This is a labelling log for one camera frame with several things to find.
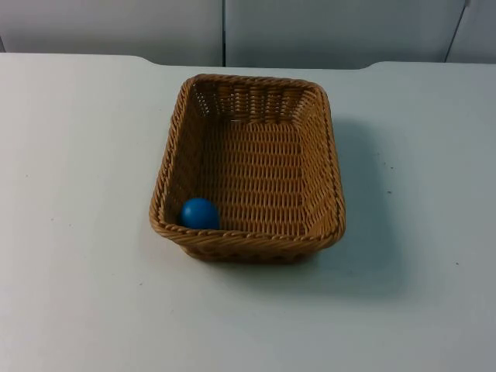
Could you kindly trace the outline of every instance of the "white table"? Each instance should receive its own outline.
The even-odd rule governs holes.
[[[290,267],[206,264],[148,207],[181,82],[329,93],[343,240]],[[165,67],[0,54],[1,371],[493,371],[496,66]]]

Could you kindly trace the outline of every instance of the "basket rim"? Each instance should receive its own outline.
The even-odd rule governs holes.
[[[288,86],[295,88],[305,88],[309,90],[313,90],[321,96],[322,99],[322,110],[323,110],[323,118],[325,121],[325,133],[326,139],[325,144],[328,153],[328,162],[331,165],[330,170],[332,173],[331,182],[332,187],[334,188],[335,202],[336,202],[336,217],[334,221],[335,228],[333,230],[326,231],[321,234],[304,234],[300,236],[288,235],[288,234],[270,234],[267,232],[247,232],[247,231],[239,231],[239,230],[220,230],[220,229],[189,229],[185,226],[181,226],[175,223],[162,223],[160,222],[160,208],[159,208],[159,200],[162,198],[163,194],[166,193],[165,184],[168,183],[168,177],[161,177],[163,174],[164,165],[170,163],[171,158],[174,158],[178,152],[178,146],[174,147],[173,153],[170,157],[167,156],[167,146],[171,141],[171,131],[175,130],[177,126],[179,126],[183,119],[182,112],[184,111],[186,104],[188,101],[188,96],[191,92],[192,87],[195,83],[200,81],[212,81],[212,82],[227,82],[227,83],[236,83],[243,82],[244,84],[252,84],[254,86],[267,86],[271,84],[277,84],[278,86],[281,83],[285,83]],[[337,174],[333,171],[332,166],[337,169]],[[219,241],[225,239],[249,239],[249,240],[258,240],[260,243],[265,242],[300,242],[300,243],[319,243],[320,246],[324,246],[327,243],[335,242],[339,240],[346,229],[346,209],[345,209],[345,201],[343,197],[343,189],[340,179],[340,171],[339,171],[339,163],[337,158],[336,145],[334,143],[334,135],[332,131],[332,120],[331,120],[331,112],[330,112],[330,104],[329,99],[327,97],[326,91],[322,86],[316,84],[314,82],[302,80],[302,79],[292,79],[285,77],[260,77],[260,76],[241,76],[241,75],[231,75],[231,74],[197,74],[193,77],[187,79],[181,86],[181,90],[178,94],[176,105],[174,106],[174,111],[170,120],[170,129],[169,135],[167,137],[167,145],[165,149],[165,153],[162,159],[162,163],[160,165],[159,174],[157,175],[157,181],[155,184],[155,188],[153,191],[153,196],[150,202],[150,210],[149,210],[150,224],[159,235],[167,237],[169,239],[175,240],[183,240],[182,238],[186,238],[188,242],[191,244],[195,244],[192,239],[197,239],[198,242],[205,242],[208,240],[210,243],[218,243]]]

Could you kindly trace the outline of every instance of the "white wall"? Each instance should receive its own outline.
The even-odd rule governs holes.
[[[8,52],[115,53],[222,64],[222,0],[0,0]]]
[[[226,0],[226,64],[443,61],[464,0]]]
[[[468,3],[448,62],[496,63],[496,1]]]

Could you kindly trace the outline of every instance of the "woven basket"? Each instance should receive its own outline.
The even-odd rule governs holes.
[[[194,197],[215,204],[220,230],[178,225]],[[202,260],[288,263],[339,240],[345,206],[323,89],[274,77],[186,80],[150,222]]]

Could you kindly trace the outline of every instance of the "blue plastic ball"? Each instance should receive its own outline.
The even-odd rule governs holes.
[[[189,199],[181,210],[181,224],[190,229],[220,229],[219,213],[207,199]]]

